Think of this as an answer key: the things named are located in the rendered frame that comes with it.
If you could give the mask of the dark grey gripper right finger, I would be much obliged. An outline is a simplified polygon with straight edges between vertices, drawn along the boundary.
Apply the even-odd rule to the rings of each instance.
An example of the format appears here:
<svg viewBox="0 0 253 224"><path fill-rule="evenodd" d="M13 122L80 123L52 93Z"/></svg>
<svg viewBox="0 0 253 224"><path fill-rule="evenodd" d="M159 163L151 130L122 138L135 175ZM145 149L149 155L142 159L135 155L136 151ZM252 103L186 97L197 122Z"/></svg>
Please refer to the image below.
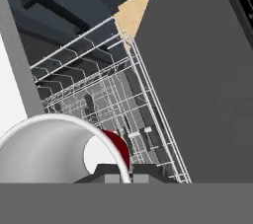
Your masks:
<svg viewBox="0 0 253 224"><path fill-rule="evenodd" d="M134 164L131 176L135 184L149 184L154 181L166 184L177 183L176 179L170 177L164 168L154 164Z"/></svg>

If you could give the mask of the grey dishwasher body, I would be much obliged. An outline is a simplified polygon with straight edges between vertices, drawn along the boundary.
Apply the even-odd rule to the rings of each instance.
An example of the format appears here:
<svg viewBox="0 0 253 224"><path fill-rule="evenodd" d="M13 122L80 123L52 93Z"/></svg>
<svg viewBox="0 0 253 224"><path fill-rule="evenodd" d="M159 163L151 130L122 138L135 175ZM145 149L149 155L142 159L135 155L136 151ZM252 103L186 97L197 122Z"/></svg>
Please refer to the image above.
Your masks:
<svg viewBox="0 0 253 224"><path fill-rule="evenodd" d="M16 124L41 114L45 112L8 0L0 0L0 137ZM96 137L92 140L101 143Z"/></svg>

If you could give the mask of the grey dishwasher door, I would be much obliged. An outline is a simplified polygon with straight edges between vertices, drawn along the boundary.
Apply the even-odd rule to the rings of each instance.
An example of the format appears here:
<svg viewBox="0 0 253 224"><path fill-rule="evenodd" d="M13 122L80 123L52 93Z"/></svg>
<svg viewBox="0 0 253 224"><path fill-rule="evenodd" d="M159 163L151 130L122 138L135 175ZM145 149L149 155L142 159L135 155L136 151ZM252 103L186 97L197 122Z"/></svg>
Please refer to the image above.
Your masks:
<svg viewBox="0 0 253 224"><path fill-rule="evenodd" d="M136 43L193 182L253 184L253 0L149 0Z"/></svg>

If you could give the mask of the red cup with white inside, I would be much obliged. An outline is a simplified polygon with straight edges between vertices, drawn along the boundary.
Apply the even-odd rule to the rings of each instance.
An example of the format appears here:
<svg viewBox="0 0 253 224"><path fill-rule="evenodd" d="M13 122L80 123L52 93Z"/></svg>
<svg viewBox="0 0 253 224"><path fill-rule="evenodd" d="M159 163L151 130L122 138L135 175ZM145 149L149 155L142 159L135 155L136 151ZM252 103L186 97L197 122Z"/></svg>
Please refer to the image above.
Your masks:
<svg viewBox="0 0 253 224"><path fill-rule="evenodd" d="M28 118L0 137L0 184L73 184L89 175L84 149L96 137L130 182L120 150L101 129L72 115Z"/></svg>

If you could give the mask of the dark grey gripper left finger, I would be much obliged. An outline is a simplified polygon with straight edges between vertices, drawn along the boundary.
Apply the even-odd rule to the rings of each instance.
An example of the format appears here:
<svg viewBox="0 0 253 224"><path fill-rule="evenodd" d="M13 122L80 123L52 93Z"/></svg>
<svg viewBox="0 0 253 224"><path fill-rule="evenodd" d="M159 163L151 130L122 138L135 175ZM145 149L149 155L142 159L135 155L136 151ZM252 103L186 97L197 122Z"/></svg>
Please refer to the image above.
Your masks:
<svg viewBox="0 0 253 224"><path fill-rule="evenodd" d="M92 175L84 177L77 184L119 184L121 182L121 174L116 164L99 164Z"/></svg>

